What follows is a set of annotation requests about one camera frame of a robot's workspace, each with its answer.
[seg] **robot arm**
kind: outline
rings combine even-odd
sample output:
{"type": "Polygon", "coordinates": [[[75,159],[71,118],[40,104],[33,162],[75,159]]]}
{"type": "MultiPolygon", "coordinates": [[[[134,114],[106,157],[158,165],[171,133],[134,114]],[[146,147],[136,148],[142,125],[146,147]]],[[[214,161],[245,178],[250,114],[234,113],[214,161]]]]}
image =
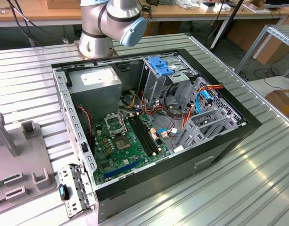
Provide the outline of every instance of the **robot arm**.
{"type": "Polygon", "coordinates": [[[90,58],[112,55],[111,39],[121,45],[136,45],[144,35],[147,21],[140,16],[138,0],[82,0],[83,32],[80,52],[90,58]]]}

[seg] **blue cable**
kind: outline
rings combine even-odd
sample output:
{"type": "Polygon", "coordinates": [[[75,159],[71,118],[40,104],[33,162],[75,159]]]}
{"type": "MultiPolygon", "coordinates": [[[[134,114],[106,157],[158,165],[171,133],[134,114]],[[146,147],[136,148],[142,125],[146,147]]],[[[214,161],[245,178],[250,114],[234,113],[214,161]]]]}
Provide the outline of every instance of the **blue cable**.
{"type": "Polygon", "coordinates": [[[197,93],[197,96],[196,96],[196,108],[197,108],[197,111],[198,111],[199,114],[201,113],[200,106],[199,106],[200,94],[205,96],[207,99],[212,99],[213,100],[213,98],[209,95],[209,93],[206,90],[197,93]]]}
{"type": "Polygon", "coordinates": [[[165,129],[165,128],[161,128],[161,129],[158,130],[157,134],[160,134],[160,133],[162,133],[163,131],[168,131],[168,130],[165,129]]]}

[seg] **wooden desk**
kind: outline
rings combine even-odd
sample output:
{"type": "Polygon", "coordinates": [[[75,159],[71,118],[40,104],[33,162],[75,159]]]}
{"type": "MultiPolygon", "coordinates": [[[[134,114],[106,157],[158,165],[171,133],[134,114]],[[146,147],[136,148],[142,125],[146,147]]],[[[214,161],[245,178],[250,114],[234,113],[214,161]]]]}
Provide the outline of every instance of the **wooden desk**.
{"type": "MultiPolygon", "coordinates": [[[[48,9],[46,0],[18,0],[23,13],[32,20],[36,25],[66,25],[66,24],[81,24],[81,10],[80,9],[48,9]]],[[[147,4],[145,0],[140,0],[141,4],[147,4]]],[[[0,0],[0,7],[8,6],[5,0],[0,0]]],[[[6,10],[7,14],[0,13],[0,27],[17,26],[12,16],[11,10],[6,10]]],[[[232,14],[230,12],[222,12],[219,16],[220,20],[224,20],[216,39],[212,45],[214,46],[216,40],[225,27],[228,18],[232,14]]],[[[269,19],[280,18],[278,24],[282,24],[289,16],[286,10],[274,11],[271,14],[255,14],[248,9],[239,10],[236,14],[236,20],[241,19],[269,19]]],[[[152,17],[154,22],[158,21],[198,21],[198,20],[215,20],[217,13],[213,11],[205,12],[200,8],[184,9],[178,5],[166,6],[158,5],[152,6],[152,17]]],[[[18,16],[20,24],[25,26],[22,22],[21,16],[18,16]]]]}

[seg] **aluminum profile table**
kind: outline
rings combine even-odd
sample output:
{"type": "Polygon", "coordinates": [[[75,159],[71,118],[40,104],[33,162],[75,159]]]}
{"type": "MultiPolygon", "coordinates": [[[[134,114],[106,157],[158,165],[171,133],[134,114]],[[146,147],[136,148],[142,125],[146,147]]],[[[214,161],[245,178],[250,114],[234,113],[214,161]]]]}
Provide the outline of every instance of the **aluminum profile table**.
{"type": "MultiPolygon", "coordinates": [[[[245,63],[249,60],[249,58],[252,56],[255,49],[259,46],[261,41],[264,39],[264,37],[270,34],[271,36],[276,37],[277,39],[281,40],[283,43],[289,46],[289,25],[266,25],[263,30],[260,32],[256,40],[253,42],[252,46],[248,50],[247,54],[243,57],[237,68],[235,69],[235,73],[239,74],[241,70],[243,69],[245,63]]],[[[255,57],[259,55],[259,53],[263,50],[264,46],[267,44],[267,42],[264,42],[262,46],[259,48],[258,52],[255,54],[255,57]]],[[[287,76],[289,74],[289,69],[284,73],[283,76],[287,76]]]]}
{"type": "MultiPolygon", "coordinates": [[[[289,120],[191,36],[145,37],[133,48],[114,46],[119,55],[187,49],[263,126],[217,164],[102,225],[289,225],[289,120]]],[[[75,156],[50,64],[79,59],[75,45],[0,51],[0,112],[6,129],[29,119],[41,124],[55,174],[75,156]]],[[[58,190],[0,214],[4,226],[94,225],[91,221],[92,211],[68,220],[58,190]]]]}

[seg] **blue drive bay latch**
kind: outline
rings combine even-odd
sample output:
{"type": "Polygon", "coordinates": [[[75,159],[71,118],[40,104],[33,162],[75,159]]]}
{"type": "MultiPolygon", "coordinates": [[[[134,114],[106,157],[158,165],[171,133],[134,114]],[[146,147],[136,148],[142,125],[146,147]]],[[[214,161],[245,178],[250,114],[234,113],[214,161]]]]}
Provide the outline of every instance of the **blue drive bay latch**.
{"type": "Polygon", "coordinates": [[[149,62],[160,76],[174,74],[174,71],[160,57],[150,57],[149,62]]]}

